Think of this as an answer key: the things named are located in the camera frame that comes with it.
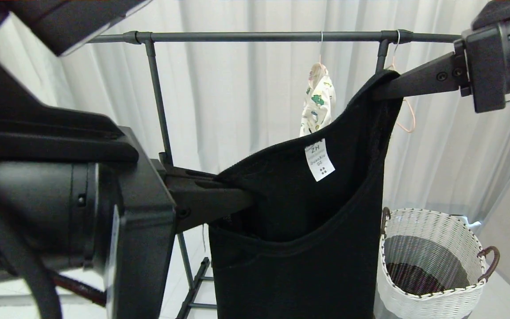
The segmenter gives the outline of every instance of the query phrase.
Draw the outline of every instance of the green dinosaur print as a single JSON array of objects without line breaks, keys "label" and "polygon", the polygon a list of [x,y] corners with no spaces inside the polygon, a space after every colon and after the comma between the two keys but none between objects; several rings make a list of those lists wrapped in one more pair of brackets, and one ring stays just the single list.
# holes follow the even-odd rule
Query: green dinosaur print
[{"label": "green dinosaur print", "polygon": [[312,101],[314,101],[314,103],[316,103],[317,105],[324,105],[324,100],[322,100],[322,97],[320,97],[319,95],[312,95]]}]

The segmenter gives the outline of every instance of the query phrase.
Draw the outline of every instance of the white floor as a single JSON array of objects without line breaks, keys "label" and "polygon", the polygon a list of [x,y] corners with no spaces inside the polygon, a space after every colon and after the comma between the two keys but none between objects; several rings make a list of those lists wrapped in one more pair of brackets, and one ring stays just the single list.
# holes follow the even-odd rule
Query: white floor
[{"label": "white floor", "polygon": [[[209,248],[204,251],[201,245],[201,230],[191,230],[187,232],[186,240],[190,241],[188,245],[190,263],[193,267],[193,274],[196,274],[198,266],[204,256],[209,255]],[[81,270],[69,271],[66,275],[76,277],[96,288],[103,289],[101,277],[93,272],[83,272]],[[175,243],[172,261],[170,263],[169,276],[166,283],[165,297],[162,303],[160,313],[161,319],[174,319],[182,305],[184,297],[188,292],[188,284],[184,275],[182,258]],[[22,280],[9,281],[0,284],[0,295],[25,295],[29,290]],[[68,293],[59,289],[60,294]],[[206,281],[200,288],[196,302],[197,303],[215,303],[214,284]],[[65,319],[106,319],[106,313],[103,308],[95,305],[63,305],[63,317]],[[0,319],[38,319],[36,308],[30,307],[0,307]],[[189,319],[217,319],[217,313],[214,310],[193,309],[188,316]],[[510,285],[503,280],[499,274],[494,274],[490,278],[488,286],[483,292],[482,298],[476,309],[470,315],[470,319],[510,319]]]}]

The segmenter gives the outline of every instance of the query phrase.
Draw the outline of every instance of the basket rim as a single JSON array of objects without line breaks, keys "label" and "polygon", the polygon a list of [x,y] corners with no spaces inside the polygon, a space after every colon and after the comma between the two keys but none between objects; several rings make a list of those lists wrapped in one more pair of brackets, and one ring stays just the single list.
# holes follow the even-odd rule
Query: basket rim
[{"label": "basket rim", "polygon": [[[432,213],[432,214],[440,214],[441,216],[445,216],[446,218],[451,216],[449,214],[446,214],[446,213],[443,213],[443,212],[439,212],[437,210],[424,210],[422,208],[399,208],[398,210],[391,210],[391,214],[392,213],[398,213],[398,212],[426,212],[426,213]],[[455,220],[457,220],[457,222],[460,222],[462,225],[465,225],[458,218],[455,218]],[[435,299],[435,298],[440,298],[440,297],[443,297],[443,296],[450,296],[450,295],[456,295],[456,294],[459,294],[459,293],[464,293],[466,291],[479,290],[479,289],[482,289],[483,286],[487,283],[487,279],[483,278],[480,281],[478,281],[476,284],[469,285],[469,286],[464,287],[464,288],[447,289],[447,290],[444,290],[444,291],[441,291],[441,292],[436,292],[436,293],[426,293],[424,295],[415,295],[413,293],[408,293],[408,292],[403,291],[400,287],[398,287],[398,285],[396,285],[393,282],[393,279],[391,279],[391,277],[389,276],[389,271],[387,270],[387,266],[386,266],[386,262],[385,262],[385,257],[384,256],[385,256],[385,240],[387,238],[387,235],[386,235],[387,224],[388,224],[387,222],[389,221],[389,218],[387,217],[385,221],[386,221],[385,222],[385,227],[383,228],[383,230],[381,230],[381,240],[379,241],[379,262],[381,263],[380,266],[382,267],[382,270],[383,270],[383,277],[385,277],[385,280],[387,280],[387,282],[400,295],[402,295],[404,297],[407,297],[407,298],[410,298],[410,299],[414,299],[414,300],[419,300],[419,299]],[[473,236],[476,244],[479,246],[479,249],[483,250],[483,246],[481,245],[481,242],[479,241],[479,238],[477,238],[477,236],[469,228],[465,228],[465,229]],[[485,266],[486,266],[485,257],[477,257],[476,256],[476,258],[479,258],[479,262],[481,264],[481,273],[483,275],[485,273]]]}]

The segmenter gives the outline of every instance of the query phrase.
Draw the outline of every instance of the vertical pole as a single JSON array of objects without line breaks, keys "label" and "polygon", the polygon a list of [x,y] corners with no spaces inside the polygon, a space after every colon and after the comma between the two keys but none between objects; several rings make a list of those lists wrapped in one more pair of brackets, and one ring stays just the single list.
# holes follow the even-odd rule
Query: vertical pole
[{"label": "vertical pole", "polygon": [[190,290],[194,289],[194,278],[192,278],[192,269],[190,268],[190,260],[188,259],[188,250],[186,250],[186,242],[184,241],[184,234],[176,235],[178,237],[178,244],[180,245],[180,252],[182,253],[182,261],[184,262],[184,272],[186,273],[186,280]]},{"label": "vertical pole", "polygon": [[170,150],[170,140],[168,139],[168,128],[166,127],[166,115],[164,113],[164,104],[162,103],[162,93],[160,91],[160,80],[158,79],[158,69],[156,67],[156,53],[153,41],[146,41],[145,48],[151,69],[152,88],[155,92],[156,111],[158,112],[158,121],[160,123],[160,133],[162,135],[162,144],[164,145],[165,158],[161,158],[163,164],[173,165],[172,151]]},{"label": "vertical pole", "polygon": [[385,57],[389,51],[389,40],[384,39],[379,43],[379,51],[377,52],[377,67],[375,73],[382,71],[385,68]]}]

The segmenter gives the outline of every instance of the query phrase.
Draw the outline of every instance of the black fabric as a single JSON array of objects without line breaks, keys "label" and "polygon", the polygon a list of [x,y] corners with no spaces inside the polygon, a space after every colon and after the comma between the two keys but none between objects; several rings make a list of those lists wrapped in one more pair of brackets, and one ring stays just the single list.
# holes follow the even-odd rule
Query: black fabric
[{"label": "black fabric", "polygon": [[[372,101],[374,75],[330,125],[217,176],[256,206],[210,224],[220,319],[370,318],[384,159],[402,99]],[[316,182],[305,147],[325,139],[335,171]]]}]

